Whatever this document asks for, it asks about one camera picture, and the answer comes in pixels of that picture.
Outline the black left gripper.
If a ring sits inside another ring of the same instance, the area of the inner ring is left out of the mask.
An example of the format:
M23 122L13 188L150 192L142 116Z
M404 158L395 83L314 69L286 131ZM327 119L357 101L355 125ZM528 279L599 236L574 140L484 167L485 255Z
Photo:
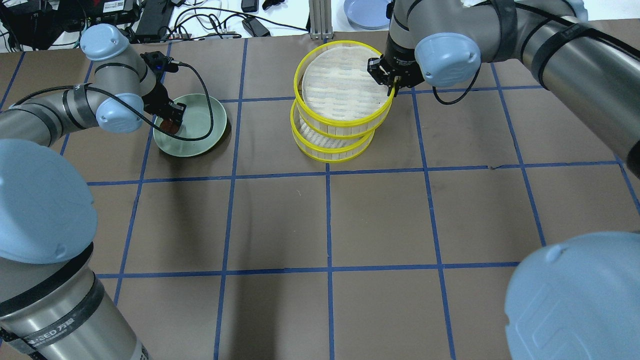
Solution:
M169 117L176 126L182 125L187 105L173 102L167 89L161 82L156 82L153 89L144 95L144 111L152 116Z

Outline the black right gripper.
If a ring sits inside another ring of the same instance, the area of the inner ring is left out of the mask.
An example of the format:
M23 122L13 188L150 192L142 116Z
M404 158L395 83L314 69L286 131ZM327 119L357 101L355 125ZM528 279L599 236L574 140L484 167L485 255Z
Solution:
M414 88L425 82L415 50L402 47L393 39L387 39L382 57L368 59L367 71L378 85L388 87L389 98L397 97L399 88Z

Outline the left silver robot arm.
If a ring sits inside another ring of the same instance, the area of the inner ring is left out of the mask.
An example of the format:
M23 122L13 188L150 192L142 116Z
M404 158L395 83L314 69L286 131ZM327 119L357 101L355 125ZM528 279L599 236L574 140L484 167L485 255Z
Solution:
M93 129L137 132L144 113L185 105L118 27L93 25L78 45L92 80L1 112L1 342L30 360L150 360L92 269L98 210L63 141Z

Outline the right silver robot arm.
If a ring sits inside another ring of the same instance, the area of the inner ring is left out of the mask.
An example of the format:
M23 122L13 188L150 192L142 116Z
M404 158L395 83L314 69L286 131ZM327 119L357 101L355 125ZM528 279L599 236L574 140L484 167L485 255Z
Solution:
M415 127L423 169L378 173L376 197L398 196L383 239L434 255L369 272L377 302L400 301L382 309L418 316L380 331L384 358L509 360L519 330L542 360L639 358L639 182L514 67L484 66L494 89L453 107L400 96L388 124Z

